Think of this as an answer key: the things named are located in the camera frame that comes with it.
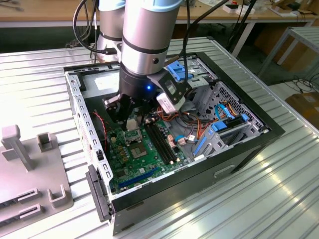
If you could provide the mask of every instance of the red wire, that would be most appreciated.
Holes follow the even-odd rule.
[[[100,119],[102,126],[103,126],[103,130],[104,130],[104,151],[106,152],[106,129],[105,129],[105,125],[104,125],[104,121],[103,119],[99,116],[98,113],[92,112],[97,118]]]

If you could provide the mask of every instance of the gray plastic stand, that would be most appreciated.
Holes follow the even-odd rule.
[[[73,205],[55,135],[20,141],[17,125],[2,128],[0,237]]]

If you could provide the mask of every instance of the orange wire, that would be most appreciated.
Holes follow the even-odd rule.
[[[163,121],[168,122],[168,121],[171,121],[175,117],[178,116],[178,114],[175,114],[175,115],[170,114],[169,116],[164,116],[164,111],[163,111],[162,107],[158,107],[158,111],[160,111],[160,110],[161,110],[161,113],[160,114],[158,113],[158,116],[161,117]]]
[[[233,112],[233,114],[234,115],[237,115],[236,113],[235,113],[235,111],[233,110],[233,108],[231,107],[231,105],[230,104],[228,104],[229,105],[229,107],[230,107],[230,110]]]
[[[203,131],[200,133],[200,137],[199,137],[199,138],[201,138],[201,137],[203,136],[205,130],[207,129],[207,127],[208,127],[210,124],[212,124],[212,123],[214,123],[214,122],[217,122],[217,121],[218,121],[218,119],[215,119],[215,120],[213,120],[212,122],[208,123],[208,124],[205,126],[205,128],[203,129]]]

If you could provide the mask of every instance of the aluminum workbench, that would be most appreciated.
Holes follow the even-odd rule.
[[[181,40],[173,40],[168,53],[181,47]],[[193,38],[187,50],[206,52],[286,133],[243,170],[116,238],[319,238],[318,130],[217,42]],[[0,125],[18,124],[24,138],[55,133],[74,198],[72,208],[4,238],[110,238],[85,179],[87,164],[63,74],[64,66],[90,63],[89,52],[11,53],[0,55],[0,62]]]

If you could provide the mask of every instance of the lab floor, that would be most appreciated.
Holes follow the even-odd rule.
[[[225,24],[225,27],[217,24],[201,24],[197,29],[197,36],[212,36],[215,40],[218,41],[223,47],[226,47],[228,37],[232,32],[232,24]],[[237,59],[242,62],[250,71],[254,74],[257,74],[263,61],[266,59],[266,55],[261,52],[253,44],[246,42],[243,48],[241,49]],[[283,67],[277,65],[275,62],[271,62],[267,72],[265,72],[261,80],[267,85],[272,85],[275,82],[282,80],[289,80],[297,75],[302,77],[305,75],[304,72],[289,72]]]

